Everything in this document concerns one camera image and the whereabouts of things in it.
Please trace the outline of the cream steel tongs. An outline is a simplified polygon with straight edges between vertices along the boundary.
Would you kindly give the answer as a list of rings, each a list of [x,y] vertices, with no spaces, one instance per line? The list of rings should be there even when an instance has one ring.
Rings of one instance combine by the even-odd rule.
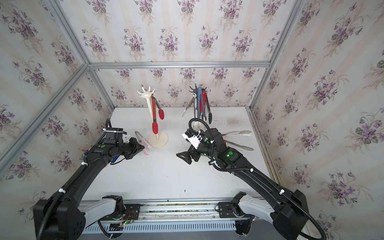
[[[192,99],[190,100],[190,102],[188,103],[188,105],[186,106],[186,108],[184,109],[184,111],[183,111],[183,113],[182,113],[182,117],[185,115],[186,111],[187,111],[192,105],[195,104],[196,97],[197,97],[197,95],[196,95],[196,94],[193,94]]]

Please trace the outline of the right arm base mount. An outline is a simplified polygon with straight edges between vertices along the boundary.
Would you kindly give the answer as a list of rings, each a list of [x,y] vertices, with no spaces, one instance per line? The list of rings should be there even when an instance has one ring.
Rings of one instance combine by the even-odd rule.
[[[246,195],[245,192],[239,192],[230,202],[219,202],[214,207],[215,211],[219,213],[220,218],[246,218],[245,220],[235,221],[235,232],[239,236],[247,236],[256,218],[254,215],[245,214],[240,208],[240,200]]]

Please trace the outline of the dark grey utensil rack stand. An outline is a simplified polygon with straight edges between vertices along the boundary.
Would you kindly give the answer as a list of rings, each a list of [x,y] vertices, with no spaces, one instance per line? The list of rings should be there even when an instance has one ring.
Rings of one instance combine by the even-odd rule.
[[[197,108],[196,108],[196,104],[197,104],[197,101],[195,103],[195,109],[196,109],[196,118],[197,118]],[[199,130],[202,130],[202,131],[205,131],[207,128],[205,127],[205,125],[201,122],[194,122],[193,123],[193,129],[195,131],[199,131]]]

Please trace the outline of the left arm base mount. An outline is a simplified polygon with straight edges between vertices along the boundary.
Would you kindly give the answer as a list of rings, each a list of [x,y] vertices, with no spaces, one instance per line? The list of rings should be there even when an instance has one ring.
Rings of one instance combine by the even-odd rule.
[[[123,227],[133,223],[139,219],[141,204],[125,203],[122,196],[108,195],[102,197],[102,200],[113,200],[114,207],[110,214],[102,217],[97,221],[99,227],[102,229],[104,234],[109,236],[112,235],[110,231],[122,231]],[[120,221],[119,224],[111,224],[110,227],[106,228],[103,226],[102,221]]]

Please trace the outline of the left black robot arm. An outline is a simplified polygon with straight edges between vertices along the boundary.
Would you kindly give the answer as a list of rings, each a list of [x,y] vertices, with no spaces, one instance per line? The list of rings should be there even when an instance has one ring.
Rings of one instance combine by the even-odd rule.
[[[112,127],[106,120],[104,133],[83,157],[78,170],[49,199],[33,206],[38,240],[76,240],[85,228],[104,217],[120,220],[126,207],[121,196],[109,195],[81,210],[80,202],[97,175],[107,166],[116,164],[119,156],[130,160],[145,147],[136,138],[124,142],[126,132]]]

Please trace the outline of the red handled steel tongs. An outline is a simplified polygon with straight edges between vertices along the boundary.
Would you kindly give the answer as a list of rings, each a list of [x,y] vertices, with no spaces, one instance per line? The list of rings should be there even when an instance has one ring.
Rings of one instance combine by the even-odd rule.
[[[205,90],[202,90],[202,99],[201,99],[201,110],[202,110],[202,119],[204,119],[205,121],[207,120],[207,116],[206,116],[206,91]]]

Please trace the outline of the black steel tongs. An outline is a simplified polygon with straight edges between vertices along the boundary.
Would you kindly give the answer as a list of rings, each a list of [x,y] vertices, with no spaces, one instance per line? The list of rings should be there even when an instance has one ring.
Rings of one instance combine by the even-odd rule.
[[[209,124],[211,124],[212,120],[213,120],[213,116],[212,116],[211,107],[210,107],[210,103],[209,103],[208,94],[207,94],[206,89],[204,89],[203,94],[205,95],[205,101],[206,101],[205,105],[206,105],[206,108],[208,111]]]

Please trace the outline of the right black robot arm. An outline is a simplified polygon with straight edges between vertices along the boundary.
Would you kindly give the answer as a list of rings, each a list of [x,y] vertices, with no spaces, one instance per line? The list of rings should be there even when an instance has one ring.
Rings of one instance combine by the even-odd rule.
[[[238,150],[226,145],[216,128],[210,128],[201,119],[192,118],[183,137],[191,146],[178,153],[178,158],[191,164],[192,161],[198,162],[200,157],[207,157],[208,164],[215,170],[233,174],[261,195],[262,199],[258,200],[245,192],[236,194],[231,201],[236,217],[250,215],[263,219],[286,240],[295,240],[298,236],[313,239],[302,231],[307,222],[311,222],[319,231],[320,239],[327,239],[321,225],[309,213],[306,196],[299,190],[293,192],[281,186],[254,167]]]

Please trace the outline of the cream utensil rack stand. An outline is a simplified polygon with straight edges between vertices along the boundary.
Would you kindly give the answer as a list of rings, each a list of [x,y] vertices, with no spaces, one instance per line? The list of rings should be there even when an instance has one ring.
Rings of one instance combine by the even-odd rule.
[[[139,98],[146,100],[147,107],[151,114],[152,132],[148,138],[148,143],[154,148],[162,148],[168,142],[169,137],[167,133],[159,130],[158,119],[164,120],[165,114],[155,97],[155,89],[151,87],[142,87],[137,93]]]

